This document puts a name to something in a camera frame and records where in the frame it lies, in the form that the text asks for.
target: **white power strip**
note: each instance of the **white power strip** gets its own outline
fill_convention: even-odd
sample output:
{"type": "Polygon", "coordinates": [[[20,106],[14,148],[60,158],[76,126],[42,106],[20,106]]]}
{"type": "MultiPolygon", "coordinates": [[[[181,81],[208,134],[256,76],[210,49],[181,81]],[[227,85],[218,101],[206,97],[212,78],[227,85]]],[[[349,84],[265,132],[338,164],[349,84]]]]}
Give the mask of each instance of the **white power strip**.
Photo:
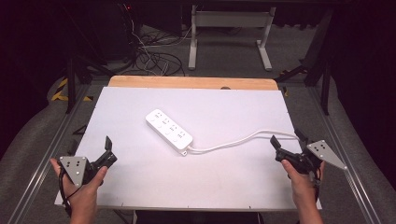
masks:
{"type": "Polygon", "coordinates": [[[146,116],[146,122],[154,131],[168,142],[178,153],[187,155],[192,136],[166,116],[161,110],[155,109],[146,116]]]}

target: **metal stand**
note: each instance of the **metal stand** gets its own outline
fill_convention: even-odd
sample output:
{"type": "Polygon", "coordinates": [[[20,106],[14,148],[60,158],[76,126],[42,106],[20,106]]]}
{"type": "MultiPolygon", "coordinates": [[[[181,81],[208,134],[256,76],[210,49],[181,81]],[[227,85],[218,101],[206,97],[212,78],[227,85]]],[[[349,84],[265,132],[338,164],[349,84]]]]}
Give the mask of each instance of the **metal stand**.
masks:
{"type": "Polygon", "coordinates": [[[320,78],[323,76],[322,92],[320,97],[320,104],[323,112],[329,115],[328,101],[329,101],[329,88],[330,88],[330,66],[329,57],[326,52],[323,52],[323,42],[329,28],[330,21],[332,19],[333,9],[330,8],[326,11],[323,16],[317,31],[315,32],[314,38],[309,46],[309,49],[305,55],[302,65],[294,68],[289,72],[284,72],[284,75],[275,78],[276,82],[283,82],[295,75],[302,73],[304,70],[308,71],[304,83],[306,86],[315,86],[320,78]]]}
{"type": "Polygon", "coordinates": [[[189,69],[194,70],[197,55],[197,27],[265,27],[262,39],[257,40],[257,47],[262,56],[262,63],[266,71],[272,70],[272,65],[265,49],[271,24],[275,16],[275,7],[271,7],[269,12],[224,12],[224,11],[196,11],[196,6],[192,6],[191,11],[191,44],[189,69]]]}

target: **human hand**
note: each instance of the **human hand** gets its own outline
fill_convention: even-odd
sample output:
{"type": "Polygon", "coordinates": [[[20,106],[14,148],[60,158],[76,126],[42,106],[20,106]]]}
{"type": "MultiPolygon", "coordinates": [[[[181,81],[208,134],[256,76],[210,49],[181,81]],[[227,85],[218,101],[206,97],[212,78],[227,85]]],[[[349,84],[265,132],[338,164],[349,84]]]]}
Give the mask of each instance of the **human hand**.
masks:
{"type": "MultiPolygon", "coordinates": [[[[323,177],[324,161],[320,165],[320,180],[323,177]]],[[[299,212],[300,223],[322,223],[317,209],[314,184],[308,175],[298,173],[287,160],[282,161],[283,168],[291,179],[293,200],[299,212]]]]}
{"type": "MultiPolygon", "coordinates": [[[[58,162],[52,158],[50,163],[56,175],[59,176],[61,169],[58,162]]],[[[70,223],[93,223],[96,215],[97,190],[105,178],[106,172],[107,167],[102,167],[90,183],[83,185],[79,190],[67,176],[64,176],[64,195],[69,197],[78,190],[68,199],[73,211],[70,223]]]]}

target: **white cable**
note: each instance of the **white cable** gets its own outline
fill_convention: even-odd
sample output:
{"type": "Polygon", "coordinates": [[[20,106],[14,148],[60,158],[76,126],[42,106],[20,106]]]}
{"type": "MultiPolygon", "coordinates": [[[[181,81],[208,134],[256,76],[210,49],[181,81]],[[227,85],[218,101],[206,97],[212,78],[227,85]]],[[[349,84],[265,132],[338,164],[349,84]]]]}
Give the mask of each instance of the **white cable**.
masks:
{"type": "Polygon", "coordinates": [[[277,131],[272,131],[272,130],[258,130],[255,133],[250,134],[249,136],[242,138],[240,140],[231,142],[231,143],[226,143],[226,144],[222,144],[216,147],[209,147],[209,148],[193,148],[191,146],[188,146],[188,150],[193,151],[193,152],[207,152],[207,151],[212,151],[212,150],[216,150],[216,149],[221,149],[221,148],[225,148],[225,147],[232,147],[234,145],[239,145],[242,144],[244,142],[246,142],[247,140],[249,140],[250,138],[252,138],[254,135],[259,134],[259,133],[271,133],[271,134],[277,134],[277,135],[283,135],[283,136],[287,136],[289,138],[278,138],[278,139],[284,139],[284,140],[291,140],[291,139],[297,139],[300,140],[296,135],[291,134],[291,133],[282,133],[282,132],[277,132],[277,131]]]}

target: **white board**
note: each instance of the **white board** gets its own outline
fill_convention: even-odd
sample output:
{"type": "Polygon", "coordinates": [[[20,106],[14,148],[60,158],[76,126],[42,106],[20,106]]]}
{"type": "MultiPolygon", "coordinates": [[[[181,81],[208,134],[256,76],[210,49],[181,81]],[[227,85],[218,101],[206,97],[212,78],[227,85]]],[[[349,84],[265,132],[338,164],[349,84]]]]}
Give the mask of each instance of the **white board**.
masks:
{"type": "MultiPolygon", "coordinates": [[[[106,136],[113,142],[118,160],[98,190],[99,206],[295,209],[290,180],[275,161],[271,134],[259,134],[236,147],[183,157],[147,125],[145,116],[156,108],[191,134],[196,148],[232,142],[260,129],[294,131],[280,91],[105,87],[77,151],[77,156],[95,161],[105,152],[106,136]]],[[[297,140],[279,142],[289,151],[301,152],[297,140]]],[[[55,203],[62,203],[59,195],[55,203]]]]}

